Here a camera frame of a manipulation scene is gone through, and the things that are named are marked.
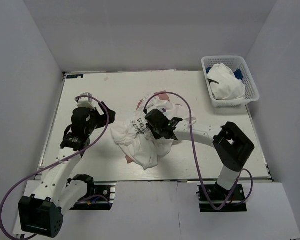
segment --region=white panel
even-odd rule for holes
[[[62,78],[24,2],[0,0],[0,203],[9,188],[37,169]],[[3,209],[9,232],[23,186]]]
[[[257,142],[247,109],[245,107],[213,108],[202,71],[96,73],[85,74],[81,79],[67,79],[45,155],[45,166],[53,163],[58,154],[64,131],[71,123],[72,112],[76,108],[74,101],[76,96],[90,92],[95,98],[104,101],[110,109],[116,111],[117,121],[124,121],[133,116],[139,101],[147,93],[163,90],[183,96],[197,116],[198,124],[222,126],[228,121],[236,123],[255,145],[246,168],[254,177],[268,177],[262,149]],[[173,95],[170,99],[176,104],[184,105],[182,100]],[[95,130],[91,141],[94,141],[102,131],[102,128]],[[197,154],[203,177],[218,178],[223,164],[216,150],[197,144]],[[145,171],[135,163],[127,164],[125,154],[114,143],[110,131],[107,131],[101,140],[84,154],[73,170],[72,175],[76,174],[88,174],[96,181],[109,182],[198,179],[191,142],[175,143],[171,152],[159,159],[158,166]]]
[[[32,182],[28,182],[27,194],[36,188],[36,183]],[[248,192],[250,184],[245,183],[243,188]],[[200,213],[196,191],[195,183],[119,182],[110,211],[69,211],[55,239],[300,238],[289,201],[280,183],[254,184],[253,194],[247,202],[248,212]],[[14,233],[22,233],[18,222]],[[43,236],[36,238],[50,239]]]
[[[277,1],[246,61],[261,96],[255,127],[300,228],[300,0]]]
[[[248,54],[276,0],[24,0],[65,72],[200,70]]]
[[[250,184],[243,184],[245,194]],[[300,233],[285,190],[280,183],[257,183],[247,201],[247,212],[205,212],[194,195],[196,183],[179,183],[177,201],[181,238],[187,240],[290,240]]]

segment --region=black mount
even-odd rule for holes
[[[214,148],[223,165],[234,172],[241,172],[255,149],[253,142],[235,123],[229,121],[213,139]]]
[[[109,124],[115,121],[116,112],[110,110],[104,102],[102,104],[109,112]],[[69,125],[63,134],[63,141],[60,145],[63,148],[72,148],[74,151],[80,151],[90,144],[90,135],[95,129],[103,128],[107,123],[107,115],[104,108],[99,104],[103,111],[100,115],[97,108],[91,109],[78,107],[73,110],[71,125]]]
[[[183,120],[182,118],[174,117],[169,120],[161,111],[153,109],[145,116],[145,120],[148,122],[146,125],[151,130],[154,139],[161,139],[163,137],[165,139],[178,140],[174,134],[174,130],[178,123]]]
[[[241,184],[237,184],[233,195],[229,198],[229,203],[227,203],[221,210],[217,211],[214,210],[210,203],[208,202],[204,191],[202,189],[202,186],[198,186],[199,190],[196,192],[199,195],[199,208],[200,213],[222,213],[222,212],[246,212],[247,211],[247,205],[246,203],[242,203],[238,205],[238,202],[241,202],[245,199],[245,192]],[[225,192],[225,190],[217,186],[217,184],[206,184],[205,189],[208,192],[208,195],[212,202],[219,202],[214,203],[214,205],[218,208],[221,206],[221,202],[223,202],[228,192]]]

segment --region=black sticker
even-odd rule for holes
[[[76,75],[67,75],[66,79],[83,79],[84,75],[83,74],[76,74]]]

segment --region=blue object in basket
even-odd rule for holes
[[[211,67],[208,67],[208,68],[206,69],[206,74],[209,73],[210,69],[211,69]]]
[[[209,73],[210,69],[211,69],[211,67],[208,67],[208,68],[206,69],[206,74]],[[239,79],[239,80],[244,79],[244,76],[242,75],[242,72],[241,72],[240,69],[238,69],[237,71],[234,72],[234,76],[235,76],[236,79]]]
[[[244,79],[244,76],[242,75],[242,72],[240,69],[238,69],[237,71],[234,72],[234,76],[236,79],[239,79],[239,80]]]

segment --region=folded cloth in basket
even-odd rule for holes
[[[234,72],[224,65],[215,64],[207,74],[213,96],[217,100],[243,100],[246,87],[235,77]]]
[[[169,120],[174,117],[189,121],[189,111],[186,107],[170,102],[167,94],[166,98],[154,97],[147,105],[147,112],[153,109],[160,110]],[[141,165],[144,170],[158,165],[158,157],[164,157],[171,151],[173,140],[155,139],[150,129],[146,126],[144,107],[149,94],[139,103],[134,115],[126,121],[116,121],[111,126],[111,135],[116,144],[126,154],[127,160],[131,159],[136,164]]]

